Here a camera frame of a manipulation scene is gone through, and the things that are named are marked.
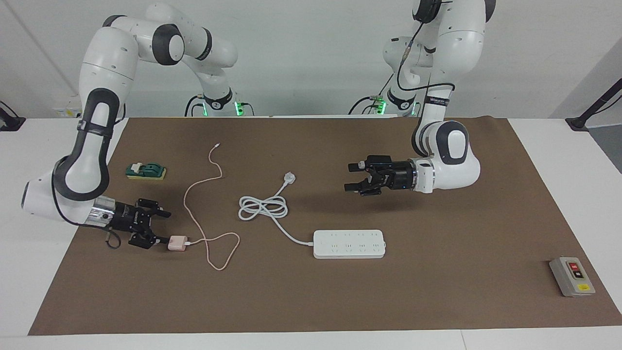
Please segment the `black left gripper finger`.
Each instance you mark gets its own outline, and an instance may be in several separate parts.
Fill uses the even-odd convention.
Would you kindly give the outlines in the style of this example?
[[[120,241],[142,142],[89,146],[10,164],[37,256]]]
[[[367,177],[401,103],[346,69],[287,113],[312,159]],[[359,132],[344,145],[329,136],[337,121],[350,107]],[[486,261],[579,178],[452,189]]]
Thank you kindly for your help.
[[[393,175],[393,162],[389,156],[367,156],[365,160],[349,163],[348,171],[367,172],[369,175]]]
[[[371,196],[380,195],[383,186],[382,178],[368,177],[361,182],[344,184],[344,190],[346,192],[359,193],[361,196]]]

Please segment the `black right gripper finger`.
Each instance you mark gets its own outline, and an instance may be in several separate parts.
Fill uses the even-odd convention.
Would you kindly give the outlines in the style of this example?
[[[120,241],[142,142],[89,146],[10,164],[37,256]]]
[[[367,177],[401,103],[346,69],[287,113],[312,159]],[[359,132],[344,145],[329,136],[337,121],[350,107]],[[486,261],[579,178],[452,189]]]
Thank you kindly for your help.
[[[136,207],[142,208],[142,210],[149,216],[160,216],[164,218],[171,217],[171,212],[164,210],[157,201],[139,198],[136,201]]]
[[[155,244],[167,245],[169,241],[169,237],[160,237],[152,232],[134,232],[132,233],[128,243],[133,246],[149,249]]]

